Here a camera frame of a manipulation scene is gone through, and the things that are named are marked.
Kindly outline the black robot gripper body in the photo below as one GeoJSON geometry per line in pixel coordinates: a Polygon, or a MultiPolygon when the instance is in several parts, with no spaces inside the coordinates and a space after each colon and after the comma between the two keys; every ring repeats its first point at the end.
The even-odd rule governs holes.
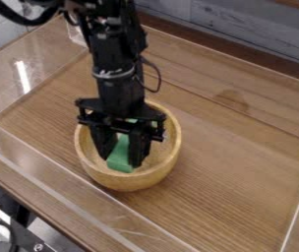
{"type": "Polygon", "coordinates": [[[109,126],[117,133],[130,134],[135,119],[151,141],[162,142],[167,115],[146,101],[146,86],[141,80],[98,80],[99,96],[79,98],[79,123],[91,127],[109,126]]]}

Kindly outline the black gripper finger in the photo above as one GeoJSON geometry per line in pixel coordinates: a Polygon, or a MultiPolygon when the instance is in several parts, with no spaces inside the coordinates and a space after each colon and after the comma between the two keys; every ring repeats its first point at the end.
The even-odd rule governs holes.
{"type": "Polygon", "coordinates": [[[129,135],[129,141],[129,162],[137,168],[150,155],[151,136],[149,131],[142,128],[135,128],[129,135]]]}
{"type": "Polygon", "coordinates": [[[109,158],[118,142],[117,132],[106,125],[95,125],[91,135],[100,157],[109,158]]]}

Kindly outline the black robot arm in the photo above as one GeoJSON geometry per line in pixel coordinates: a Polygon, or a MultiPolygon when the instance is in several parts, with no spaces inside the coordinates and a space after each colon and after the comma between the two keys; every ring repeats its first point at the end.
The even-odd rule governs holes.
{"type": "Polygon", "coordinates": [[[151,144],[165,139],[167,115],[146,102],[142,56],[147,33],[134,0],[27,0],[54,7],[80,28],[92,55],[99,95],[75,101],[79,123],[90,128],[98,153],[107,159],[118,136],[129,137],[127,162],[137,168],[150,156],[151,144]]]}

